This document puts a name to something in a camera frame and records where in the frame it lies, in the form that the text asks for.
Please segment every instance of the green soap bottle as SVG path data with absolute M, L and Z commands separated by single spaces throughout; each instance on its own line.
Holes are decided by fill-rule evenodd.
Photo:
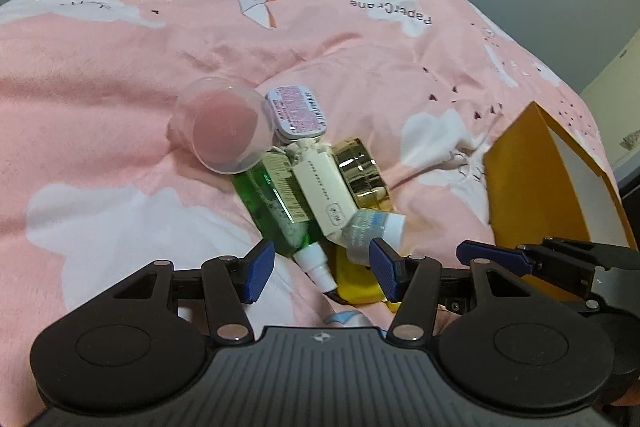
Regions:
M 260 163 L 232 179 L 255 226 L 262 237 L 273 241 L 280 255 L 292 257 L 322 237 L 286 155 L 267 153 Z

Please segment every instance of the pink duvet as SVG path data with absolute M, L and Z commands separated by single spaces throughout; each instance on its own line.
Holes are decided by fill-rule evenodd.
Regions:
M 580 98 L 466 0 L 13 0 L 0 63 L 4 427 L 43 407 L 28 361 L 42 328 L 151 260 L 199 267 L 258 240 L 229 179 L 166 137 L 201 76 L 310 87 L 327 140 L 360 137 L 382 168 L 403 253 L 447 266 L 463 239 L 492 241 L 482 155 L 531 100 L 604 158 Z M 247 312 L 259 335 L 345 309 L 278 258 Z

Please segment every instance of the paper crane print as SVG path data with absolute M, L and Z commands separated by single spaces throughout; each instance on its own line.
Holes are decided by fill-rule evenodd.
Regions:
M 238 3 L 244 15 L 271 30 L 276 27 L 276 19 L 269 11 L 267 3 L 272 1 L 277 0 L 238 0 Z

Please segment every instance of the gold jar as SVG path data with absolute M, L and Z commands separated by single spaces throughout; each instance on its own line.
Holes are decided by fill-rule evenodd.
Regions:
M 389 190 L 380 169 L 360 139 L 343 140 L 332 149 L 340 174 L 358 208 L 393 212 Z

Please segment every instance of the yellow object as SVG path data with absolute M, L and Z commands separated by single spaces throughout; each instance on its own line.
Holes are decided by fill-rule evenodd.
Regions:
M 484 169 L 496 245 L 514 248 L 552 236 L 636 248 L 610 178 L 538 104 L 496 140 Z M 568 295 L 528 280 L 556 298 Z
M 389 311 L 392 313 L 398 313 L 398 308 L 402 302 L 389 302 L 385 301 L 386 307 L 389 308 Z
M 343 247 L 335 249 L 335 282 L 338 295 L 349 304 L 371 304 L 385 298 L 371 270 L 349 261 Z

